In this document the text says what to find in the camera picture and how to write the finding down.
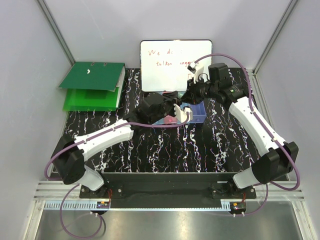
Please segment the light blue bin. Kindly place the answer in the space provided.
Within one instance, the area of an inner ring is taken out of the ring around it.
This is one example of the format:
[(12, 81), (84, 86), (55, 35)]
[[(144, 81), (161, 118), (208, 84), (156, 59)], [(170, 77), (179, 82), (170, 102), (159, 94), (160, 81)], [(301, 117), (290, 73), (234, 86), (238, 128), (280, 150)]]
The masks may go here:
[(162, 118), (162, 119), (156, 121), (153, 125), (164, 125), (164, 124), (165, 124), (165, 121), (164, 121), (164, 119)]
[(180, 108), (183, 110), (184, 108), (192, 108), (192, 105), (191, 104), (189, 104), (189, 103), (182, 103), (181, 105), (180, 105)]

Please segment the pink bin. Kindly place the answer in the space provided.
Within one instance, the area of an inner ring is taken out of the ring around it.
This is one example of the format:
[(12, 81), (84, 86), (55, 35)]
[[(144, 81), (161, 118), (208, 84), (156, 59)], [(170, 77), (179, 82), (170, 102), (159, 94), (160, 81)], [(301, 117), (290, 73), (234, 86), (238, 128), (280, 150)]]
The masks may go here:
[(167, 115), (166, 117), (163, 118), (163, 122), (166, 125), (171, 125), (171, 124), (175, 125), (175, 124), (177, 124), (178, 120), (176, 117)]

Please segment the white dry-erase board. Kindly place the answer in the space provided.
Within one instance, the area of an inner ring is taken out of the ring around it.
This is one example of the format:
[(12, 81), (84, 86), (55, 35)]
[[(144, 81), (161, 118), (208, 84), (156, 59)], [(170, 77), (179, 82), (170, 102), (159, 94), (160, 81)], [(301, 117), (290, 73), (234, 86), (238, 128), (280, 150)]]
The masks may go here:
[(193, 61), (211, 54), (211, 40), (143, 40), (140, 42), (141, 89), (144, 92), (184, 92), (194, 74)]

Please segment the purple bin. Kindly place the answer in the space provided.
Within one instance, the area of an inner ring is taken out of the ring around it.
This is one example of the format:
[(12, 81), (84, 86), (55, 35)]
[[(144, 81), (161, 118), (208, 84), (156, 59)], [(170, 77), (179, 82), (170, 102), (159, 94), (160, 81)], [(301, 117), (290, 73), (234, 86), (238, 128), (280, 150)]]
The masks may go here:
[(192, 120), (190, 121), (191, 124), (202, 124), (205, 122), (205, 119), (207, 117), (207, 113), (206, 113), (206, 108), (205, 108), (205, 104), (202, 101), (199, 104), (191, 104), (190, 105), (191, 110), (192, 110)]

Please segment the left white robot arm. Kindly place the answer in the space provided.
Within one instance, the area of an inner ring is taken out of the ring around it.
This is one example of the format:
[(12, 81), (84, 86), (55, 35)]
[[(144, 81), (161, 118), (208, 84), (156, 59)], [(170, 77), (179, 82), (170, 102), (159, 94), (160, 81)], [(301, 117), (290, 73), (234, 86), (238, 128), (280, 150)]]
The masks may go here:
[(50, 163), (65, 185), (77, 183), (89, 188), (95, 197), (103, 198), (108, 193), (106, 181), (97, 170), (86, 166), (86, 161), (109, 147), (131, 140), (142, 128), (157, 128), (155, 123), (166, 116), (177, 118), (179, 126), (192, 118), (189, 108), (181, 109), (176, 91), (150, 93), (136, 108), (112, 125), (75, 138), (63, 135)]

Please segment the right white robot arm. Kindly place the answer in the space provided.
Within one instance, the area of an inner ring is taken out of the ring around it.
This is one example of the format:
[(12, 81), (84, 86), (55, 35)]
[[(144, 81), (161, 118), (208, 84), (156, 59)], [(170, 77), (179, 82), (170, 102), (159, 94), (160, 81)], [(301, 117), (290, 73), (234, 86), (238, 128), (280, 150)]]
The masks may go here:
[(239, 198), (245, 188), (271, 183), (294, 170), (299, 151), (297, 144), (287, 142), (272, 129), (249, 98), (249, 89), (233, 83), (226, 64), (209, 65), (207, 80), (202, 78), (204, 67), (198, 63), (191, 62), (187, 69), (194, 76), (187, 81), (181, 100), (196, 105), (204, 99), (214, 99), (240, 122), (260, 155), (251, 167), (235, 174), (228, 182), (230, 197)]

